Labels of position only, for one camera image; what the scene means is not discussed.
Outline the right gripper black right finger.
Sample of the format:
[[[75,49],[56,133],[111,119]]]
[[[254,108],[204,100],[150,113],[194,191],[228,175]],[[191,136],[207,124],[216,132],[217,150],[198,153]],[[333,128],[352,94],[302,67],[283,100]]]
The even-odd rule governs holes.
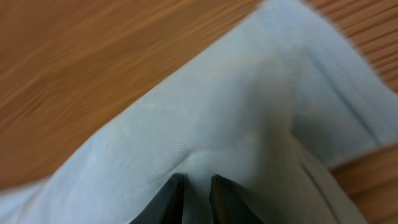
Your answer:
[[[221,175],[211,177],[209,201],[215,224],[263,224],[240,197],[236,184]]]

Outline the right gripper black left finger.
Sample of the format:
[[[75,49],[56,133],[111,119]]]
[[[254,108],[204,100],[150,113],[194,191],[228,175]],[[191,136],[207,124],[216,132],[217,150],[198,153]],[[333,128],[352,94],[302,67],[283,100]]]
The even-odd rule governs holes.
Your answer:
[[[183,174],[173,174],[145,209],[129,224],[181,224],[184,183]]]

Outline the light blue printed t-shirt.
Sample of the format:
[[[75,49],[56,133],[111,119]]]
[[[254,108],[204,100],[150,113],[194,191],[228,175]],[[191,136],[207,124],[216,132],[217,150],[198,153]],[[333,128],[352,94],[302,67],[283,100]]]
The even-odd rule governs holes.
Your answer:
[[[183,174],[184,223],[211,177],[264,223],[364,223],[328,168],[397,139],[397,96],[300,1],[266,1],[92,135],[48,179],[1,193],[2,223],[130,223]]]

